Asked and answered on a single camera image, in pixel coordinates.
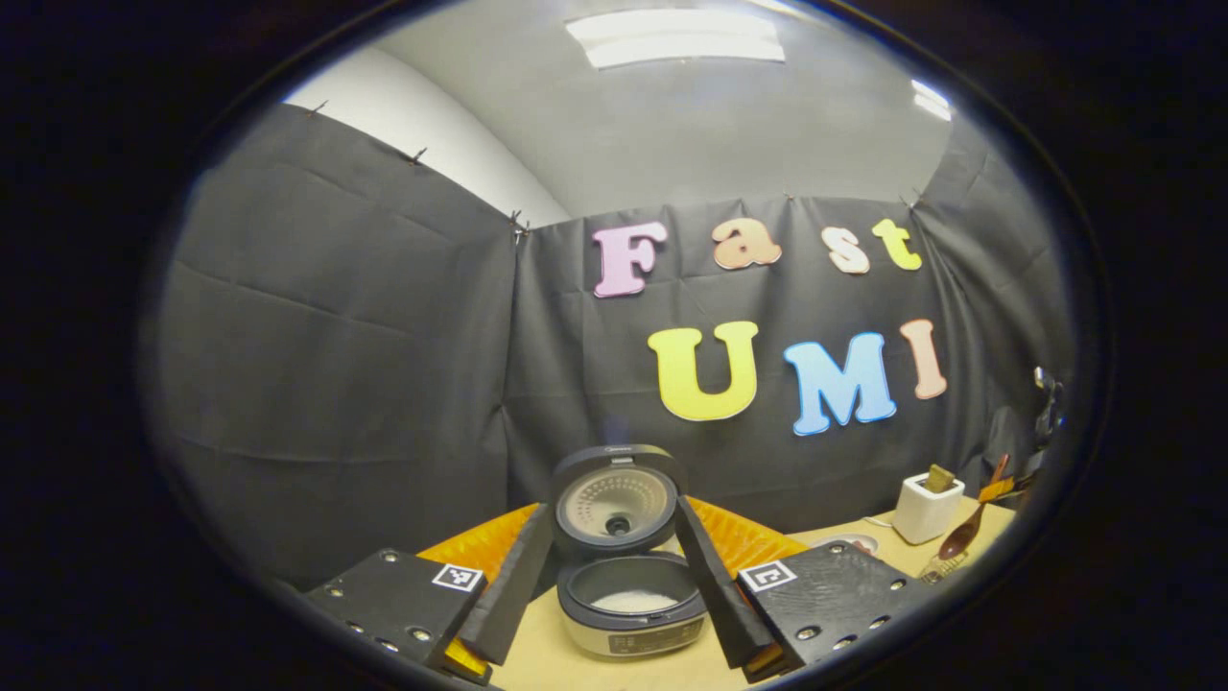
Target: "table surface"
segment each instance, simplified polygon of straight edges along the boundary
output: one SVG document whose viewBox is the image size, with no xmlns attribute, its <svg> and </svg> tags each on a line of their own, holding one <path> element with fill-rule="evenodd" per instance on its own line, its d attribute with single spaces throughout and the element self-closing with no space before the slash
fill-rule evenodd
<svg viewBox="0 0 1228 691">
<path fill-rule="evenodd" d="M 964 497 L 947 534 L 954 530 L 976 511 L 976 501 Z M 894 512 L 887 512 L 876 520 L 890 523 Z M 960 565 L 966 568 L 985 552 L 990 544 L 1006 529 L 1014 512 L 986 504 L 981 517 L 981 529 L 968 549 L 968 557 Z M 874 525 L 861 519 L 841 525 L 791 534 L 807 545 L 825 538 L 853 533 L 878 541 L 876 556 L 910 577 L 919 572 L 938 552 L 942 538 L 922 545 L 909 545 L 894 529 Z M 662 550 L 678 551 L 672 540 Z M 648 658 L 608 659 L 592 655 L 572 643 L 562 625 L 559 596 L 551 588 L 529 604 L 517 630 L 516 641 L 507 655 L 507 663 L 495 666 L 491 684 L 507 691 L 726 691 L 747 689 L 742 670 L 729 669 L 725 663 L 721 644 L 710 623 L 704 626 L 699 641 L 680 650 Z"/>
</svg>

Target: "black curtain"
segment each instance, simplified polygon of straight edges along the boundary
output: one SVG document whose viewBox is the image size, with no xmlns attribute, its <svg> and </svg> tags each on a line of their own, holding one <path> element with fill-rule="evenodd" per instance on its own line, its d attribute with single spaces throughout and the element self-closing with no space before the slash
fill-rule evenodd
<svg viewBox="0 0 1228 691">
<path fill-rule="evenodd" d="M 712 228 L 766 225 L 783 255 L 726 270 Z M 904 270 L 871 227 L 890 218 L 922 258 Z M 637 295 L 598 298 L 600 228 L 661 221 Z M 867 274 L 820 238 L 852 231 Z M 309 588 L 384 546 L 414 551 L 548 498 L 565 455 L 616 442 L 674 454 L 693 492 L 779 530 L 890 509 L 939 464 L 970 486 L 1022 458 L 1043 401 L 1036 366 L 1067 372 L 1070 317 L 1051 228 L 1009 163 L 969 125 L 921 201 L 747 198 L 534 228 L 404 153 L 279 106 L 194 189 L 166 284 L 161 387 L 176 468 L 254 566 Z M 912 395 L 899 333 L 926 318 L 944 394 Z M 753 320 L 758 395 L 686 422 L 663 406 L 656 330 L 694 326 L 700 385 L 729 383 L 712 328 Z M 898 410 L 797 437 L 782 353 L 815 340 L 844 365 L 883 334 Z"/>
</svg>

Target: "foam letter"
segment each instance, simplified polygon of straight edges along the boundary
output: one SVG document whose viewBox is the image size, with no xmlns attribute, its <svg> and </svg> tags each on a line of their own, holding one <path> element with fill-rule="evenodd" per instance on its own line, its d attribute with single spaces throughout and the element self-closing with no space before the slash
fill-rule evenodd
<svg viewBox="0 0 1228 691">
<path fill-rule="evenodd" d="M 712 230 L 712 239 L 720 242 L 712 258 L 722 269 L 740 269 L 750 264 L 770 264 L 785 253 L 771 241 L 768 227 L 755 218 L 733 218 Z"/>
<path fill-rule="evenodd" d="M 750 339 L 759 326 L 749 320 L 718 324 L 712 334 L 725 340 L 729 355 L 729 388 L 705 394 L 699 388 L 695 345 L 704 339 L 698 328 L 670 328 L 648 336 L 648 349 L 657 352 L 661 403 L 675 416 L 689 421 L 732 419 L 755 400 L 755 355 Z"/>
<path fill-rule="evenodd" d="M 823 242 L 831 249 L 831 263 L 845 272 L 866 272 L 869 257 L 857 247 L 857 236 L 846 227 L 823 228 Z"/>
<path fill-rule="evenodd" d="M 933 323 L 930 319 L 912 319 L 900 326 L 900 333 L 912 345 L 912 360 L 917 366 L 917 399 L 933 399 L 947 390 L 947 380 L 938 371 L 938 356 L 933 352 Z"/>
<path fill-rule="evenodd" d="M 602 245 L 602 281 L 593 288 L 593 293 L 598 297 L 613 297 L 643 290 L 643 279 L 635 275 L 631 264 L 639 264 L 643 272 L 651 271 L 657 263 L 657 248 L 650 239 L 664 242 L 668 234 L 666 226 L 657 221 L 594 232 L 593 239 Z M 631 244 L 631 239 L 636 237 L 647 239 Z"/>
<path fill-rule="evenodd" d="M 895 415 L 895 403 L 887 392 L 880 333 L 860 333 L 849 341 L 844 372 L 818 342 L 790 345 L 785 350 L 785 360 L 797 369 L 802 399 L 802 417 L 793 423 L 795 434 L 806 437 L 831 427 L 831 421 L 823 415 L 823 400 L 826 400 L 841 426 L 849 425 L 858 392 L 860 422 L 874 422 Z"/>
<path fill-rule="evenodd" d="M 909 238 L 907 230 L 892 222 L 892 218 L 883 218 L 878 221 L 878 225 L 876 225 L 871 232 L 883 238 L 883 244 L 887 245 L 887 253 L 890 254 L 895 265 L 910 271 L 921 268 L 921 255 L 909 252 L 909 245 L 904 243 L 904 241 Z"/>
</svg>

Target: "ceiling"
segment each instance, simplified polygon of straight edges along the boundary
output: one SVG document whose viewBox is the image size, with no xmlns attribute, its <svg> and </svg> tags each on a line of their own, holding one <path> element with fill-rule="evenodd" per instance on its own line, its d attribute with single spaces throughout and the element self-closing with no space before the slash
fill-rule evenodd
<svg viewBox="0 0 1228 691">
<path fill-rule="evenodd" d="M 950 123 L 885 48 L 768 1 L 465 0 L 386 36 L 573 216 L 769 193 L 911 200 Z M 786 63 L 662 60 L 598 72 L 564 22 L 696 6 L 769 17 Z"/>
</svg>

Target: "pink letter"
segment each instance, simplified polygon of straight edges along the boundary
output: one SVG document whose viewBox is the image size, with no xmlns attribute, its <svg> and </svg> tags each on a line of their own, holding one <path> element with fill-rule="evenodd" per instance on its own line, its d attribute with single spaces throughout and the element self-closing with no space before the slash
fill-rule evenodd
<svg viewBox="0 0 1228 691">
<path fill-rule="evenodd" d="M 657 248 L 652 242 L 641 239 L 631 244 L 636 237 L 646 237 L 653 242 L 664 242 L 668 232 L 658 221 L 626 227 L 598 230 L 593 233 L 602 245 L 602 281 L 593 288 L 598 297 L 632 295 L 643 290 L 643 279 L 635 275 L 631 264 L 639 264 L 647 272 L 657 263 Z"/>
</svg>

